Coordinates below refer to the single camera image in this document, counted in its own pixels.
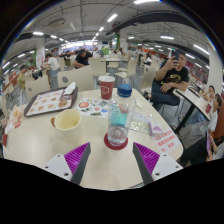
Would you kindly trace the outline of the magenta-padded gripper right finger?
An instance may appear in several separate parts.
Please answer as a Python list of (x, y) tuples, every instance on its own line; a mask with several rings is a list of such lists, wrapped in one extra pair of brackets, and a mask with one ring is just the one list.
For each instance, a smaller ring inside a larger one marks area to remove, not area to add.
[(139, 143), (133, 143), (133, 154), (145, 185), (164, 178), (182, 169), (169, 155), (154, 152)]

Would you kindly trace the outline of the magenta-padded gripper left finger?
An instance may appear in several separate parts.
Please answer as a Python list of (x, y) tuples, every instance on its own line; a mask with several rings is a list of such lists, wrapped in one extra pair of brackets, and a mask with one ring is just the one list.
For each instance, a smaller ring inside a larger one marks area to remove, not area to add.
[(79, 185), (90, 153), (90, 143), (87, 142), (65, 155), (56, 154), (44, 165), (43, 169)]

